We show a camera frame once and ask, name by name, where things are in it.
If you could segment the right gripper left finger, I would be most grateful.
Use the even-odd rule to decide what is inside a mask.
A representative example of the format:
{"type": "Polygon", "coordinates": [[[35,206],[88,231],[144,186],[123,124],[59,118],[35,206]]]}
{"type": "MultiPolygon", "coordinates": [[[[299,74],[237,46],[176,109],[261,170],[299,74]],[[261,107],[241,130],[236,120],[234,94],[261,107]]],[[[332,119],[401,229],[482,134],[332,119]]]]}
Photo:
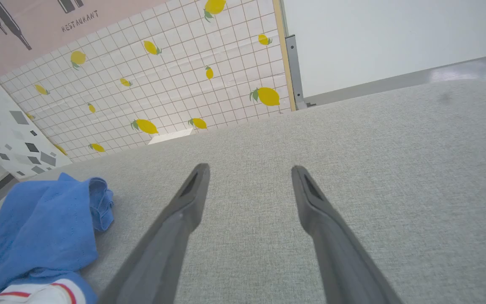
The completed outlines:
{"type": "Polygon", "coordinates": [[[100,296],[100,304],[173,304],[191,233],[200,225],[210,166],[199,163],[100,296]]]}

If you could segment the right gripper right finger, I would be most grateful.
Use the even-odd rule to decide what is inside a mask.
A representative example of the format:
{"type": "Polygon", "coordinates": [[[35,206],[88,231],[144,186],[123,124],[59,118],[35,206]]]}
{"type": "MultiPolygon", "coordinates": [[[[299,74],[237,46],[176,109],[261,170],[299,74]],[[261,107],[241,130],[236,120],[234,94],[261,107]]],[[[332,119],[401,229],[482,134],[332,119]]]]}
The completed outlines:
{"type": "Polygon", "coordinates": [[[313,239],[327,304],[402,304],[309,171],[292,167],[292,183],[300,223],[313,239]]]}

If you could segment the blue white sports jersey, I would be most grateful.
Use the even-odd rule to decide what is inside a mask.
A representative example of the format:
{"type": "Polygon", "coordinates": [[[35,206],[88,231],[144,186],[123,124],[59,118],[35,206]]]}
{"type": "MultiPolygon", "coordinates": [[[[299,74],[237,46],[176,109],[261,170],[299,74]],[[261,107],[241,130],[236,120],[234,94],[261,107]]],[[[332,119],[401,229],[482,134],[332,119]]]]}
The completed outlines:
{"type": "Polygon", "coordinates": [[[15,185],[0,209],[0,304],[96,304],[80,271],[97,259],[112,207],[98,177],[15,185]]]}

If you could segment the white rectangular box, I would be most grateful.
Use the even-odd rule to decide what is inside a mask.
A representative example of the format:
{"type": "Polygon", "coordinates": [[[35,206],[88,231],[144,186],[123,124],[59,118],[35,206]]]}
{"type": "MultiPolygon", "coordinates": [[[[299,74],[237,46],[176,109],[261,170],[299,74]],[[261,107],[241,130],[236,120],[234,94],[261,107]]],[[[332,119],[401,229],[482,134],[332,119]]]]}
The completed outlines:
{"type": "Polygon", "coordinates": [[[163,135],[155,136],[152,137],[150,142],[148,142],[148,145],[157,144],[162,141],[173,140],[179,137],[189,136],[192,132],[193,132],[193,128],[189,128],[189,129],[183,129],[181,131],[176,131],[173,133],[166,133],[163,135]]]}

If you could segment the lemon print tile partition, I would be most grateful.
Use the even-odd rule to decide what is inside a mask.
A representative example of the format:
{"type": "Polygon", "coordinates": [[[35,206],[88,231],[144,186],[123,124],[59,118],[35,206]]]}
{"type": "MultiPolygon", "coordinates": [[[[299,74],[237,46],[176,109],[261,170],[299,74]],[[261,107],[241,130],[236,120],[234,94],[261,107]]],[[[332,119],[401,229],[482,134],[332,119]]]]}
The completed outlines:
{"type": "Polygon", "coordinates": [[[0,84],[73,162],[291,110],[275,0],[169,0],[0,84]]]}

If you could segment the grey metal partition stand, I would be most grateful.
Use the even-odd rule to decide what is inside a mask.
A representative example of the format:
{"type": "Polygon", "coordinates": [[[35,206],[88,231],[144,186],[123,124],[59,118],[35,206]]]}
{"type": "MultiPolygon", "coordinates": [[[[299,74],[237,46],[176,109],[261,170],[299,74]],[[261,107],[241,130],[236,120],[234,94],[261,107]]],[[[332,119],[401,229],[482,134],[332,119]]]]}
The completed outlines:
{"type": "Polygon", "coordinates": [[[289,72],[292,91],[294,94],[295,109],[302,110],[316,106],[316,103],[307,102],[304,98],[295,35],[286,37],[285,42],[287,47],[287,58],[289,60],[289,72]]]}

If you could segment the pink restaurant print panel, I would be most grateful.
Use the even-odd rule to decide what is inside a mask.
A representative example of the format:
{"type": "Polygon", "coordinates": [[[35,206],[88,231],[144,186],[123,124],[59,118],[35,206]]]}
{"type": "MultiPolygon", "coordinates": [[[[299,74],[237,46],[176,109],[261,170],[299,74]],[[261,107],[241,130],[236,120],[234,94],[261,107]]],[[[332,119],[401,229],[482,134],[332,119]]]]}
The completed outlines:
{"type": "Polygon", "coordinates": [[[0,0],[0,77],[169,0],[0,0]]]}

